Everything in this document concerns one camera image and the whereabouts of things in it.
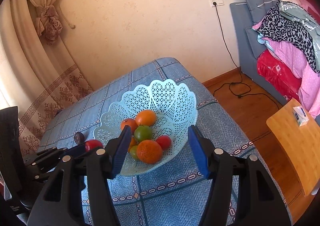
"sofa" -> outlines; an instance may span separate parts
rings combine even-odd
[[[230,9],[238,41],[241,71],[285,105],[287,100],[257,72],[257,59],[267,48],[258,43],[258,32],[251,29],[277,2],[278,0],[245,0],[231,3]],[[320,124],[320,116],[316,117],[316,122]]]

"power outlet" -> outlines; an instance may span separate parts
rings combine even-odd
[[[217,6],[224,5],[223,0],[209,0],[209,4],[210,4],[211,7],[214,7],[214,4],[213,4],[214,2],[217,4]]]

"power cord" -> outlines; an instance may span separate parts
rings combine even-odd
[[[240,70],[240,68],[236,65],[235,61],[233,60],[232,55],[231,55],[231,53],[230,53],[230,51],[229,51],[229,49],[228,49],[226,40],[224,39],[223,30],[222,30],[222,26],[221,26],[221,21],[220,21],[218,9],[217,9],[217,3],[216,3],[216,2],[213,2],[213,5],[214,5],[214,7],[215,7],[215,9],[216,9],[216,12],[217,12],[217,16],[218,16],[219,25],[220,25],[221,34],[222,34],[222,38],[223,38],[224,44],[225,44],[225,46],[226,46],[226,48],[227,48],[227,51],[228,51],[228,53],[229,53],[229,55],[230,55],[230,57],[231,57],[231,60],[232,60],[233,64],[234,64],[234,65],[236,66],[236,68],[239,70],[239,74],[240,74],[240,77],[241,77],[241,80],[240,80],[239,82],[224,83],[223,85],[221,85],[218,89],[216,89],[216,90],[213,92],[213,96],[214,96],[214,94],[215,94],[218,90],[220,90],[224,85],[229,84],[229,90],[231,91],[231,93],[232,93],[233,95],[237,96],[239,99],[240,99],[240,98],[243,98],[243,97],[245,97],[245,96],[248,96],[248,95],[265,95],[265,96],[267,96],[271,101],[274,102],[274,104],[277,106],[277,108],[278,108],[278,110],[279,110],[278,104],[277,104],[273,99],[271,99],[268,95],[266,95],[265,93],[249,93],[249,92],[251,91],[251,87],[250,87],[248,84],[246,84],[246,83],[243,82],[241,70]],[[240,93],[240,94],[236,94],[236,93],[234,93],[234,92],[232,91],[231,86],[232,86],[232,85],[237,85],[237,84],[243,84],[243,85],[247,86],[247,87],[249,88],[249,90],[248,90],[247,92],[243,92],[243,93]]]

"blue tablecloth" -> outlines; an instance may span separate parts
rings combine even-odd
[[[196,126],[204,137],[212,140],[215,147],[237,157],[255,154],[265,165],[253,143],[217,100],[174,58],[154,60],[60,112],[48,125],[39,151],[75,146],[73,136],[77,131],[81,131],[87,139],[93,138],[94,128],[100,126],[101,114],[108,111],[112,102],[120,101],[124,92],[132,91],[139,84],[150,85],[153,80],[165,79],[172,79],[177,84],[185,83],[196,94]],[[186,143],[173,160],[160,168],[140,176],[118,175],[108,184],[122,226],[196,226],[207,201],[211,180],[206,180],[199,173],[190,146]],[[234,177],[228,224],[235,217],[237,188],[238,178]],[[84,219],[92,224],[87,189],[82,191],[82,203]]]

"tissue box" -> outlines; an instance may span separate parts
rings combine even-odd
[[[309,118],[302,106],[293,107],[293,115],[296,118],[299,127],[308,123]]]

